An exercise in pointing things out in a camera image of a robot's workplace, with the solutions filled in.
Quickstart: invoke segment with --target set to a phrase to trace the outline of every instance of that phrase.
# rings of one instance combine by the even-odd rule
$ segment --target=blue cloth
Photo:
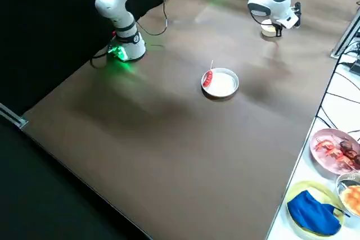
[[[302,227],[322,234],[332,236],[340,228],[340,222],[334,217],[334,207],[315,200],[308,191],[302,191],[287,203],[291,217]]]

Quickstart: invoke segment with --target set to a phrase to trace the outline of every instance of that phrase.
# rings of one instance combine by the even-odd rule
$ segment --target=pink plate
[[[325,152],[327,149],[324,147],[316,150],[316,145],[324,140],[331,141],[334,144],[337,153],[326,155]],[[324,169],[334,174],[349,173],[353,171],[353,169],[351,169],[351,167],[349,167],[346,163],[336,160],[336,156],[342,154],[339,144],[341,141],[345,140],[348,140],[353,145],[353,150],[360,154],[360,144],[349,134],[337,129],[322,129],[316,132],[310,141],[311,154]],[[353,167],[356,170],[360,170],[360,165],[356,164],[355,162]]]

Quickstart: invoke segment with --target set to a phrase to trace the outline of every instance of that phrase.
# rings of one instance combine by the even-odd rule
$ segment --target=red sausage
[[[213,78],[213,72],[212,71],[208,71],[208,74],[206,75],[206,79],[203,82],[203,87],[208,87],[209,84],[212,82],[212,78]]]

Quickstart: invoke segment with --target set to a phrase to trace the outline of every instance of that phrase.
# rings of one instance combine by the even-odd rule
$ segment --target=black backdrop
[[[23,114],[111,38],[95,0],[2,0],[0,102]],[[162,0],[128,0],[136,19]]]

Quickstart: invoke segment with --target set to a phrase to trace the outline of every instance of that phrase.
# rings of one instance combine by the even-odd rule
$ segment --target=brown table
[[[295,1],[302,26],[275,52],[247,0],[168,0],[144,59],[84,65],[25,114],[25,132],[154,239],[263,239],[357,8]],[[141,23],[161,29],[161,7]],[[201,92],[211,60],[240,78],[228,101]]]

